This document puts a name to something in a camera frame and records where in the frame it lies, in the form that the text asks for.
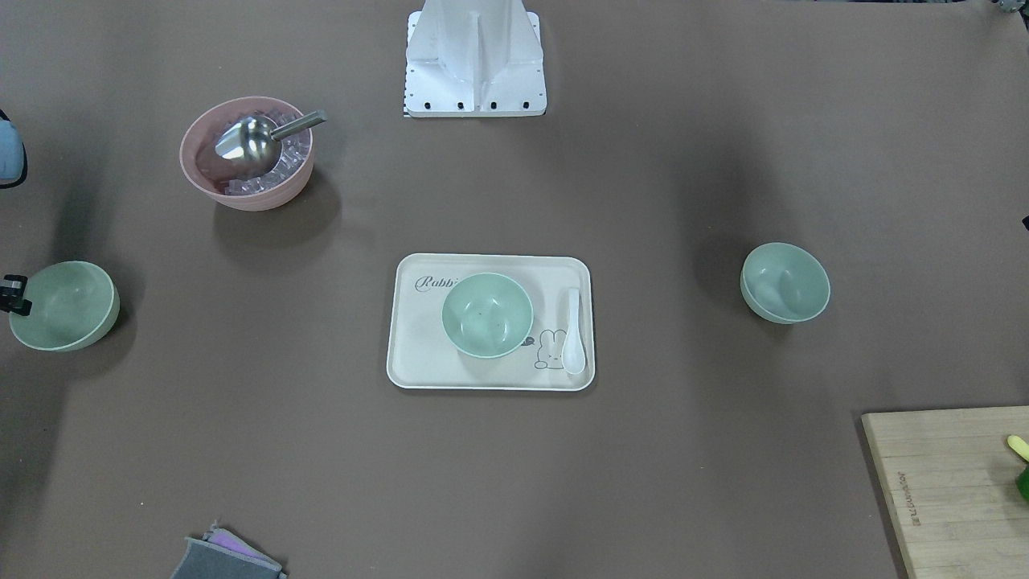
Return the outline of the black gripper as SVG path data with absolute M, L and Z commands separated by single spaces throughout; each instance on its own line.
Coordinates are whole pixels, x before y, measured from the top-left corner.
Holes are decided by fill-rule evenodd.
M 7 274 L 1 280 L 1 311 L 14 313 L 24 318 L 31 314 L 32 302 L 26 300 L 28 277 Z

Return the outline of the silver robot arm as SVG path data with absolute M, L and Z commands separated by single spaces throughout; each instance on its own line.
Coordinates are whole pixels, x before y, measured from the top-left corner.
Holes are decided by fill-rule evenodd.
M 21 186 L 28 176 L 28 157 L 14 122 L 1 111 L 1 188 Z M 25 298 L 28 278 L 5 274 L 1 281 L 1 309 L 26 318 L 32 302 Z

